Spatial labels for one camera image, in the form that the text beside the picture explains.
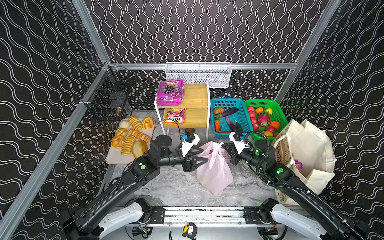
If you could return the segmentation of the pink plastic bag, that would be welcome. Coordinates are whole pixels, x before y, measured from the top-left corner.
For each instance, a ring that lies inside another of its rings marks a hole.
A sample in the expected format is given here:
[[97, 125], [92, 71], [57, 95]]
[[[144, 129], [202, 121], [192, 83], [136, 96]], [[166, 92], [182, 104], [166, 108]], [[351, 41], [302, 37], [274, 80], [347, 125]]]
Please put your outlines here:
[[197, 179], [213, 195], [222, 195], [234, 180], [229, 167], [229, 154], [222, 148], [223, 144], [208, 142], [201, 146], [203, 152], [198, 155], [207, 158], [208, 162], [197, 168]]

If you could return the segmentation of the cream canvas tote bag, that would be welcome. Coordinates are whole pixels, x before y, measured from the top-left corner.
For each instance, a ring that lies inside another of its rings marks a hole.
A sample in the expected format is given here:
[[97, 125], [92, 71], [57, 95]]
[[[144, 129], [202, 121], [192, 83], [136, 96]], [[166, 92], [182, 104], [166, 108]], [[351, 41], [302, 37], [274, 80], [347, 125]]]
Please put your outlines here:
[[[289, 167], [316, 194], [335, 176], [337, 161], [330, 138], [308, 120], [291, 120], [273, 140], [276, 161]], [[301, 170], [295, 160], [303, 164]]]

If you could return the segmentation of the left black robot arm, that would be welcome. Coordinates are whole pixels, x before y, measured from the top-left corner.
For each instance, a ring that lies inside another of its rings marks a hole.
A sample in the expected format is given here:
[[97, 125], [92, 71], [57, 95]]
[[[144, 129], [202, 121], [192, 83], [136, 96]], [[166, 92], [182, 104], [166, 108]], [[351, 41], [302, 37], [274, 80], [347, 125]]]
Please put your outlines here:
[[128, 225], [146, 225], [154, 220], [152, 208], [145, 200], [135, 200], [115, 211], [128, 195], [139, 190], [160, 174], [162, 166], [181, 165], [184, 172], [193, 172], [207, 163], [199, 157], [203, 149], [197, 144], [197, 134], [181, 137], [181, 146], [175, 152], [169, 147], [172, 138], [159, 135], [150, 142], [150, 148], [126, 166], [119, 179], [89, 204], [75, 212], [61, 214], [62, 230], [68, 240], [101, 240], [108, 234]]

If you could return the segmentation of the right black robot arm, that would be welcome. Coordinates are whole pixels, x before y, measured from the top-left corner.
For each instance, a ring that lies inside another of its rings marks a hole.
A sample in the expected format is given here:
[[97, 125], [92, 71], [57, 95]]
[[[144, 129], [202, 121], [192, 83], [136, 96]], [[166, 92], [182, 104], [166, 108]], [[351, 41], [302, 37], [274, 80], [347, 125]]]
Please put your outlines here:
[[270, 143], [257, 145], [233, 142], [222, 147], [231, 157], [232, 164], [244, 162], [255, 167], [257, 176], [264, 183], [290, 197], [311, 216], [307, 218], [277, 201], [266, 200], [260, 206], [261, 221], [283, 224], [312, 240], [368, 238], [367, 224], [343, 216], [321, 199], [291, 169], [276, 161], [275, 148]]

